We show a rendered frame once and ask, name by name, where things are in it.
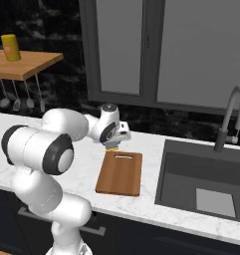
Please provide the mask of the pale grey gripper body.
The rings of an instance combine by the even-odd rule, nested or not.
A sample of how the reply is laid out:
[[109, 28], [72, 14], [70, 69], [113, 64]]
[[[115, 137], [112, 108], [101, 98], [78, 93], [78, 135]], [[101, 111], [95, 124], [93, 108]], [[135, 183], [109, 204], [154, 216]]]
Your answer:
[[106, 148], [115, 148], [118, 147], [120, 144], [120, 140], [108, 140], [107, 142], [104, 142], [104, 146]]

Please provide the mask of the brown wooden cutting board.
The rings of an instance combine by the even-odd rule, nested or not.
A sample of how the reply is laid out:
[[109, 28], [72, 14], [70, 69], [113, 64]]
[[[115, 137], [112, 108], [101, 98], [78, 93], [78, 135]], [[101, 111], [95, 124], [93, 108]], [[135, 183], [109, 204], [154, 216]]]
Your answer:
[[139, 196], [142, 154], [107, 151], [96, 185], [97, 193]]

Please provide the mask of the grey hanging spatula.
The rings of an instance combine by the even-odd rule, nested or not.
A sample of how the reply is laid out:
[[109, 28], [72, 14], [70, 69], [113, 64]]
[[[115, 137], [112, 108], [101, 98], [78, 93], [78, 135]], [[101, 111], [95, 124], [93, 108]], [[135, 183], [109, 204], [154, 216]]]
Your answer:
[[39, 79], [38, 79], [38, 75], [35, 75], [35, 79], [36, 79], [36, 84], [37, 84], [37, 88], [38, 88], [38, 93], [39, 93], [39, 99], [40, 99], [40, 110], [42, 113], [45, 112], [45, 103], [43, 101], [42, 98], [42, 93], [41, 93], [41, 89], [40, 89], [40, 83], [39, 83]]

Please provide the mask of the dark grey sink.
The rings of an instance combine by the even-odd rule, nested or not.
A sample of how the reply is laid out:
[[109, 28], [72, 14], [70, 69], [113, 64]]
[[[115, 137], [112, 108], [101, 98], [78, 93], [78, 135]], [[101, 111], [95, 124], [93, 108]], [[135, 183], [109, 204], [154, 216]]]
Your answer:
[[154, 203], [240, 222], [240, 149], [168, 139]]

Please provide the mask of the grey hanging slotted spoon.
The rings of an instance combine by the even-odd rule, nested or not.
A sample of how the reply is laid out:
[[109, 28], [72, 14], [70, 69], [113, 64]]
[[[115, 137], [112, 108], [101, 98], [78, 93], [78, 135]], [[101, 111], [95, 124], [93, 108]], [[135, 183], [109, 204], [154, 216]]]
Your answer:
[[13, 89], [14, 89], [15, 96], [16, 96], [16, 100], [15, 100], [15, 102], [13, 104], [13, 111], [14, 112], [19, 112], [20, 108], [21, 108], [21, 101], [20, 101], [20, 98], [19, 98], [19, 95], [18, 95], [18, 92], [17, 92], [14, 80], [12, 80], [12, 84], [13, 84]]

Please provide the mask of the dark cupboard door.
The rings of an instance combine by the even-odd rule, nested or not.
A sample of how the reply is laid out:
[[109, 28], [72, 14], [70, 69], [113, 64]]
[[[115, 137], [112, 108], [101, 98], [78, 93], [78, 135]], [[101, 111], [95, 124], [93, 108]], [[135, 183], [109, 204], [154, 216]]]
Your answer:
[[117, 217], [119, 255], [240, 255], [240, 246]]

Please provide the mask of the grey framed window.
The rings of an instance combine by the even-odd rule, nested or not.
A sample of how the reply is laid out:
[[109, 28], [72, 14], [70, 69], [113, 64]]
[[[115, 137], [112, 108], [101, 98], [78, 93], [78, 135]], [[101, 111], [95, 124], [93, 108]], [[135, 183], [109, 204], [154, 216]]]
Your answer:
[[222, 115], [240, 85], [240, 0], [80, 0], [88, 97]]

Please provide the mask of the grey hanging ladle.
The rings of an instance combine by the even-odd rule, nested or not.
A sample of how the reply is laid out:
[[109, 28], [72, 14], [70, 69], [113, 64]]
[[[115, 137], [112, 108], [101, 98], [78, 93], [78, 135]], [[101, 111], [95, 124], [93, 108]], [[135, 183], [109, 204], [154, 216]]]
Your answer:
[[10, 100], [7, 96], [3, 81], [0, 81], [0, 83], [1, 83], [2, 91], [3, 91], [3, 95], [4, 95], [4, 98], [0, 100], [0, 108], [6, 109], [10, 106]]

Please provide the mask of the grey curved tap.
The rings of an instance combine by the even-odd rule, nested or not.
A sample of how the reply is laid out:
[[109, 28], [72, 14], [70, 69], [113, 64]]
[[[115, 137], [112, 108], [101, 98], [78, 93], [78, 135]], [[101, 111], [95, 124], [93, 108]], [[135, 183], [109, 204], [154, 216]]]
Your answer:
[[[235, 125], [235, 129], [237, 130], [237, 132], [235, 135], [229, 136], [228, 125], [230, 122], [231, 115], [233, 113], [233, 108], [234, 108], [236, 100], [239, 100], [238, 118]], [[229, 102], [226, 109], [226, 114], [224, 116], [222, 127], [219, 129], [216, 142], [214, 145], [214, 150], [216, 152], [221, 152], [223, 150], [223, 147], [226, 141], [231, 142], [233, 144], [237, 144], [239, 131], [240, 131], [240, 85], [236, 86], [230, 95]]]

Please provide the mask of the dark drawer front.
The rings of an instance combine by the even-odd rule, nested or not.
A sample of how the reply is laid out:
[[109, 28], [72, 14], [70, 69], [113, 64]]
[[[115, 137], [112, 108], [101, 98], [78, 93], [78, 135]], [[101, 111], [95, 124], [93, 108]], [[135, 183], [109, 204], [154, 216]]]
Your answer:
[[[21, 207], [27, 208], [14, 193], [0, 190], [0, 251], [11, 255], [45, 255], [53, 245], [51, 223], [19, 215]], [[98, 223], [105, 227], [99, 217]], [[113, 230], [107, 228], [104, 236], [84, 231], [81, 235], [94, 255], [118, 255]]]

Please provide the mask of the yellow jar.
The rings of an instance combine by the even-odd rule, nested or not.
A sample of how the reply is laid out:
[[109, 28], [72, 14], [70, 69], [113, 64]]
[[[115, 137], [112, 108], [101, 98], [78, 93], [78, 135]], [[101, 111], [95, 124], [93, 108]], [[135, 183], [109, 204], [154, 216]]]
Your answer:
[[6, 59], [10, 62], [19, 61], [21, 54], [16, 36], [14, 34], [2, 35], [1, 41]]

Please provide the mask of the wooden wall shelf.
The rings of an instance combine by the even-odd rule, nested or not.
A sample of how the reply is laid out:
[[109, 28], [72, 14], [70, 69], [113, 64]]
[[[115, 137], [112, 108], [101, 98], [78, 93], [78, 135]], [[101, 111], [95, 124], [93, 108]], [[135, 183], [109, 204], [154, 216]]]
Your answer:
[[62, 53], [22, 51], [22, 59], [9, 62], [0, 50], [0, 79], [25, 81], [64, 59]]

